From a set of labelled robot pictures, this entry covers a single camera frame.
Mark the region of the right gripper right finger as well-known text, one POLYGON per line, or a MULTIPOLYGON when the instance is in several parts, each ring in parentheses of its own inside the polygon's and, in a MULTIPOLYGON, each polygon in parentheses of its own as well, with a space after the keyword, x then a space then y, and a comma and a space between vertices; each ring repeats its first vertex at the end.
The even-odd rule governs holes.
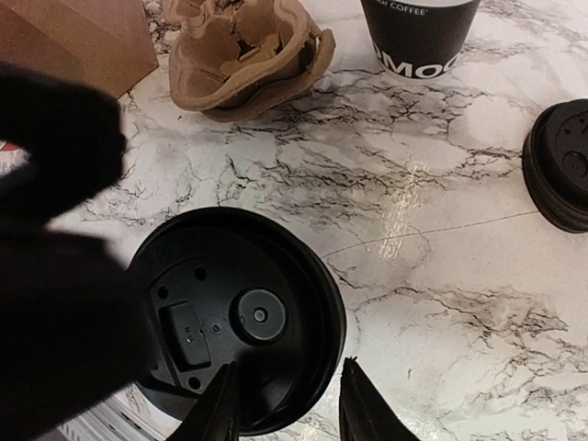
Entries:
POLYGON ((340 439, 416 441, 354 357, 345 359, 340 378, 340 439))

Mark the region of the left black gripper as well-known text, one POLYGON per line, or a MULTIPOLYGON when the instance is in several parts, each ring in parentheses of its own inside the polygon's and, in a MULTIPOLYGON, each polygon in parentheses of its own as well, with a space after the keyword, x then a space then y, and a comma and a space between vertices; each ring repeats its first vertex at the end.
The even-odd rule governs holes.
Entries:
POLYGON ((1 137, 28 156, 1 179, 1 437, 32 440, 143 377, 152 340, 104 240, 49 227, 122 177, 118 102, 3 63, 1 137))

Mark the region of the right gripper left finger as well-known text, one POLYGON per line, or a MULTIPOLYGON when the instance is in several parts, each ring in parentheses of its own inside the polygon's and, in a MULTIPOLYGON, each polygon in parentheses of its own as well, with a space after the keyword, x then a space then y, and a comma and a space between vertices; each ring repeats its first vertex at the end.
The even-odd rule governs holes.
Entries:
POLYGON ((175 441, 239 439, 239 372, 237 364, 223 365, 204 393, 173 432, 175 441))

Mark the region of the black cup lid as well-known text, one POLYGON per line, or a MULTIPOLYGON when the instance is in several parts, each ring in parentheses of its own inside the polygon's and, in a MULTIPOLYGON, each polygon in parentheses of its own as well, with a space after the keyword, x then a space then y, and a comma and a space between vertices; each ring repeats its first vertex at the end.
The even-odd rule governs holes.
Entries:
POLYGON ((295 423, 326 391, 345 345, 344 303, 319 256, 278 223, 194 209, 155 229, 129 272, 155 342, 146 378, 199 398, 236 363, 243 436, 295 423))

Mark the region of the brown paper bag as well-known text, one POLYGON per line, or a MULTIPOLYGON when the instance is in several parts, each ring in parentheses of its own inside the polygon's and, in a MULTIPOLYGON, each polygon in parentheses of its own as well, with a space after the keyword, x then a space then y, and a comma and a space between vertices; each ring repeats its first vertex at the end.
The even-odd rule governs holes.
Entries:
POLYGON ((116 98, 158 67, 141 1, 4 0, 1 60, 116 98))

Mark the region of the black takeout coffee cup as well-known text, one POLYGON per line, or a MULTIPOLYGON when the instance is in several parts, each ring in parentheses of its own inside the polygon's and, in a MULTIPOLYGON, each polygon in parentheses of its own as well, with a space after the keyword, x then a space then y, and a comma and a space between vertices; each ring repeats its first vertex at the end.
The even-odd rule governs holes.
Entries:
POLYGON ((153 377, 131 383, 120 393, 120 399, 131 410, 152 417, 151 409, 183 421, 198 400, 198 396, 173 384, 153 377))

